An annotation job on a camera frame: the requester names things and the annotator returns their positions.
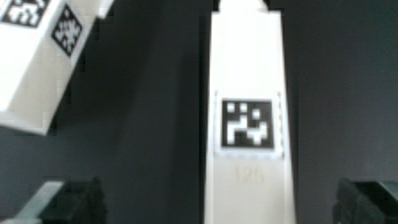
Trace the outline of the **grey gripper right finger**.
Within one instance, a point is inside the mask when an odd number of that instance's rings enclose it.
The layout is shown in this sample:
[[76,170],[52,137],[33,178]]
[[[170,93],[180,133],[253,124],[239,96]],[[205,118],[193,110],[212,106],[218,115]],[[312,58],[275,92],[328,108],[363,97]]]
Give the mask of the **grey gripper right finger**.
[[398,182],[337,183],[331,224],[398,224]]

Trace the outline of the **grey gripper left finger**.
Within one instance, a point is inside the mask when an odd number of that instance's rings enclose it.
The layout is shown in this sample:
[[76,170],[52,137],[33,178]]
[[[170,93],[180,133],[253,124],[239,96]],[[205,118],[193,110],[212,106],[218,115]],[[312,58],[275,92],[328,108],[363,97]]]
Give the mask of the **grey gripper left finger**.
[[12,220],[17,224],[106,224],[100,181],[45,181]]

